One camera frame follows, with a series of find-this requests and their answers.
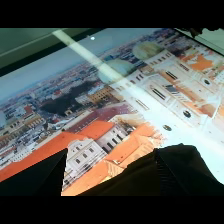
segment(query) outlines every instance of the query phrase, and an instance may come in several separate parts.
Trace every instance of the photograph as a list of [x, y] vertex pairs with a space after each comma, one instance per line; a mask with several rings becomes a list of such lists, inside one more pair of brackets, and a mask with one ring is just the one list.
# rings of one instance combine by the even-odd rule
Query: photograph
[[170, 145], [224, 184], [224, 57], [171, 28], [107, 28], [0, 77], [0, 181], [67, 148], [62, 196]]

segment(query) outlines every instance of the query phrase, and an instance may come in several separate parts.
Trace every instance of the green dome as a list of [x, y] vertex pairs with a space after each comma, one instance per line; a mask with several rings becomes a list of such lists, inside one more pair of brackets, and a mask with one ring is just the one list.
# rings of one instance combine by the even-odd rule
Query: green dome
[[130, 73], [132, 73], [133, 70], [135, 69], [135, 66], [132, 63], [125, 61], [125, 60], [121, 60], [121, 59], [110, 60], [106, 64], [121, 75], [121, 76], [113, 76], [113, 75], [107, 76], [99, 71], [98, 77], [100, 78], [100, 80], [103, 83], [108, 84], [108, 85], [118, 82], [123, 77], [126, 77]]
[[149, 59], [163, 51], [163, 48], [155, 43], [145, 41], [134, 46], [132, 52], [134, 56], [140, 60]]

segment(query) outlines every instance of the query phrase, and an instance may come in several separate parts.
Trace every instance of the sky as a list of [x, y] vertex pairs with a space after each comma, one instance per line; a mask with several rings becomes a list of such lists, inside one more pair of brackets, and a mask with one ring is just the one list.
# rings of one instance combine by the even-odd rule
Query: sky
[[[150, 35], [158, 29], [160, 28], [108, 28], [92, 35], [95, 37], [95, 40], [91, 40], [88, 37], [79, 41], [79, 43], [93, 54], [99, 54], [142, 35]], [[0, 78], [0, 100], [10, 97], [27, 86], [46, 79], [51, 75], [60, 74], [66, 69], [82, 62], [85, 61], [81, 56], [70, 48], [65, 47], [17, 69]]]

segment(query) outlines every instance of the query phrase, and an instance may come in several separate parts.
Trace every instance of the television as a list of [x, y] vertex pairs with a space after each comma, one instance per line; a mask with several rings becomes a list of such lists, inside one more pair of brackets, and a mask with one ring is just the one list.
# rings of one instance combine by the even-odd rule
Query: television
[[223, 56], [170, 28], [88, 32], [1, 69], [0, 181], [67, 148], [77, 195], [183, 143], [224, 183]]

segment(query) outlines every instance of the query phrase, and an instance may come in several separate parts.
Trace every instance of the display screen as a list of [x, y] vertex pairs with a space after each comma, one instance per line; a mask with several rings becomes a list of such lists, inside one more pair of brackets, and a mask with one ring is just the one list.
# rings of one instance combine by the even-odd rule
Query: display screen
[[0, 181], [68, 148], [62, 195], [78, 195], [185, 144], [224, 183], [223, 56], [169, 28], [93, 36], [78, 43], [98, 64], [65, 47], [0, 78]]

